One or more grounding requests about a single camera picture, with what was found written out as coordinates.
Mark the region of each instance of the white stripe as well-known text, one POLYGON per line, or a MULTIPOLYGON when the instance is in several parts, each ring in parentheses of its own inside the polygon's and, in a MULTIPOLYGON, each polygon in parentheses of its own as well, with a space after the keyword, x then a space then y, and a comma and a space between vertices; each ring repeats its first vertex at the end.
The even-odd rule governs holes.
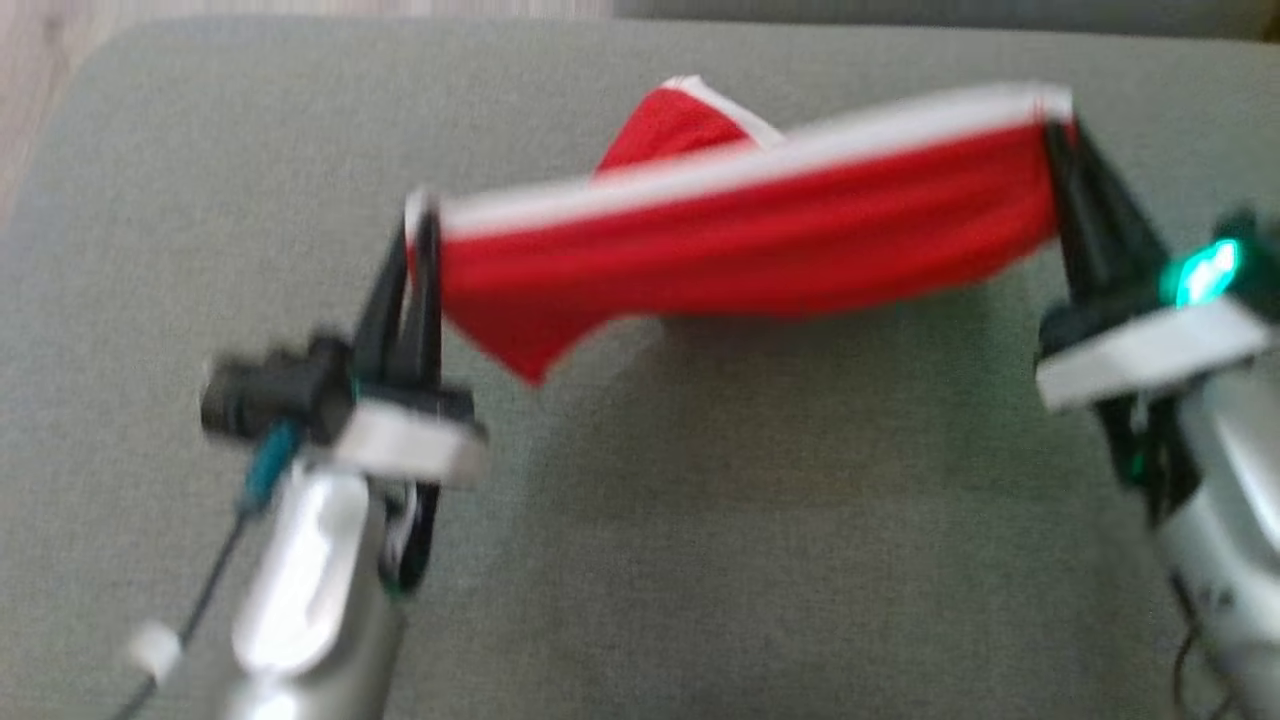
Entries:
POLYGON ((581 177, 443 202, 440 219, 447 237, 454 241, 549 227, 741 190, 1018 127, 1042 117, 1069 120, 1070 91, 1053 85, 1023 83, 940 92, 809 126, 772 149, 712 147, 621 168, 590 183, 590 178, 581 177))
POLYGON ((678 90, 733 120, 733 124, 742 128, 742 132, 745 132, 746 136, 755 141, 755 143, 760 147, 773 147, 786 140, 786 137, 778 132, 778 128, 764 122, 764 118, 712 90, 712 86, 707 85, 701 76, 673 77, 662 83, 662 87, 666 87, 667 90, 678 90))
POLYGON ((1257 355, 1271 327, 1229 296, 1169 307, 1064 350, 1036 368, 1050 410, 1157 389, 1257 355))
POLYGON ((333 443, 333 459, 369 475, 474 487, 485 474, 489 451, 467 425, 361 400, 333 443))

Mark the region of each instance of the black cable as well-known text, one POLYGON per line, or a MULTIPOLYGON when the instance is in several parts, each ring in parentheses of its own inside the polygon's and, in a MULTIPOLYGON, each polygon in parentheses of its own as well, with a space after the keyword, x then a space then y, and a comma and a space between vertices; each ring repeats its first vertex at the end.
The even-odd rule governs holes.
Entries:
MULTIPOLYGON (((204 620, 205 614, 209 611, 209 606, 212 605, 214 591, 218 589, 218 583, 223 579, 223 573, 227 570, 232 553, 239 543, 241 537, 243 537, 244 528, 248 527, 250 519, 250 512, 236 514, 236 523, 232 525, 230 532, 227 533, 227 539, 223 541, 223 547, 218 551, 218 559, 214 560, 214 566, 209 570, 209 575, 205 578, 205 584, 200 589, 200 594, 196 596, 196 605, 191 609, 191 614, 187 615, 187 621, 182 624, 182 629, 178 632, 178 642, 183 650, 186 650, 191 638, 196 634, 196 629, 200 628, 200 621, 204 620)), ((128 702, 120 706, 120 708, 111 715, 111 720, 132 720, 133 717, 137 717, 142 707, 156 693, 156 679, 147 678, 146 682, 138 685, 138 689, 133 691, 128 702)))
POLYGON ((1183 671, 1187 667, 1187 656, 1192 653, 1192 646, 1196 644, 1196 638, 1199 637, 1199 630, 1194 626, 1187 629, 1187 637, 1183 638, 1183 644, 1178 648, 1178 655, 1174 657, 1174 711, 1178 712, 1179 720, 1190 720, 1190 710, 1187 707, 1187 691, 1185 682, 1183 679, 1183 671))
POLYGON ((443 319, 444 302, 442 301, 440 290, 440 275, 444 274, 442 258, 440 258, 440 243, 444 238, 440 237, 440 209, 435 205, 435 199, 428 199, 426 217, 422 219, 422 225, 425 225, 426 237, 422 237, 422 232, 419 232, 419 243, 426 242, 426 246, 419 251, 419 281, 426 287, 424 297, 424 318, 426 327, 422 329, 426 336, 428 346, 425 348, 422 377, 426 380, 431 380, 436 384, 440 382, 440 351, 442 351, 442 332, 440 323, 443 319))
POLYGON ((399 333, 401 310, 404 304, 404 282, 408 258, 404 252, 406 228, 392 238, 387 259, 378 272, 378 281, 360 314, 351 341, 352 373, 357 378, 379 378, 387 361, 387 351, 399 333))
MULTIPOLYGON (((1199 639, 1199 629, 1196 626, 1188 628, 1187 637, 1183 638, 1183 644, 1178 648, 1178 656, 1174 657, 1174 711, 1178 714, 1178 720, 1194 720, 1190 707, 1187 705, 1187 683, 1184 680, 1187 670, 1187 657, 1190 656, 1192 648, 1196 646, 1196 641, 1199 639)), ((1208 714, 1206 720, 1222 720, 1226 714, 1231 710, 1231 696, 1226 696, 1217 707, 1208 714)))

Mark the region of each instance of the cable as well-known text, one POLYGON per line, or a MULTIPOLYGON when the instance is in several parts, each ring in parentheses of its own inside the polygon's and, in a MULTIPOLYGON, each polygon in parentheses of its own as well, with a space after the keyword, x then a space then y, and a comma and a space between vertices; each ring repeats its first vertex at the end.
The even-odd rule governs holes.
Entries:
MULTIPOLYGON (((200 621, 205 618, 205 612, 209 611, 218 582, 221 580, 232 552, 239 543, 241 537, 243 537, 244 528, 248 527, 251 516, 248 511, 236 514, 236 523, 232 524, 230 532, 227 533, 227 539, 223 541, 223 547, 218 551, 218 559, 214 560, 214 566, 205 578, 205 584, 201 587, 200 594, 196 596, 196 605, 192 606, 191 614, 187 615, 187 621, 182 624, 182 630, 178 632, 178 641, 182 643, 182 647, 186 647, 191 642, 191 638, 196 634, 196 629, 200 626, 200 621)), ((138 689, 133 691, 128 702, 111 715, 111 720, 131 720, 136 717, 147 701, 151 700, 151 696, 155 694, 157 687, 155 678, 147 678, 146 682, 138 685, 138 689)))
MULTIPOLYGON (((273 425, 266 438, 259 445, 257 452, 253 454, 253 460, 250 461, 248 470, 244 473, 244 492, 236 506, 236 521, 232 524, 230 532, 227 533, 223 547, 218 551, 218 557, 205 578, 205 584, 200 588, 200 594, 196 596, 191 614, 187 615, 182 629, 178 630, 179 650, 186 650, 191 644, 191 638, 200 628, 200 621, 205 619, 209 606, 214 602, 214 591, 218 589, 218 583, 223 579, 232 553, 236 552, 236 546, 244 536, 244 529, 248 528, 250 520, 259 518, 270 506, 275 486, 301 445, 301 428, 288 420, 273 425)), ((128 702, 111 715, 111 720, 136 717, 157 688, 156 678, 147 678, 138 685, 138 689, 133 691, 128 702)))
MULTIPOLYGON (((1190 656, 1192 648, 1196 646, 1196 641, 1199 639, 1199 628, 1190 626, 1187 630, 1187 637, 1183 638, 1183 644, 1178 648, 1178 656, 1174 657, 1174 711, 1178 714, 1179 720, 1193 720, 1196 716, 1192 714, 1190 707, 1187 705, 1187 683, 1184 679, 1187 670, 1187 657, 1190 656)), ((1222 720, 1226 714, 1231 710, 1233 702, 1231 696, 1228 694, 1217 703, 1217 707, 1208 714, 1206 720, 1222 720)))
POLYGON ((1197 637, 1199 637, 1199 630, 1194 625, 1188 628, 1187 637, 1183 638, 1183 644, 1178 647, 1178 655, 1174 657, 1174 711, 1178 712, 1179 720, 1189 720, 1192 716, 1190 710, 1187 707, 1183 671, 1187 667, 1187 656, 1192 653, 1192 646, 1196 644, 1197 637))

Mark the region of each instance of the cloth fold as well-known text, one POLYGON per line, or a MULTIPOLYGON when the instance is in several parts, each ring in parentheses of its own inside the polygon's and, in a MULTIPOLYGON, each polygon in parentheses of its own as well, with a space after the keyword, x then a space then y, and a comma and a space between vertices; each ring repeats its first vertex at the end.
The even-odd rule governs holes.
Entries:
POLYGON ((632 314, 806 316, 980 281, 1056 232, 1069 91, 942 92, 783 137, 700 78, 641 101, 591 178, 442 206, 448 316, 531 383, 632 314))

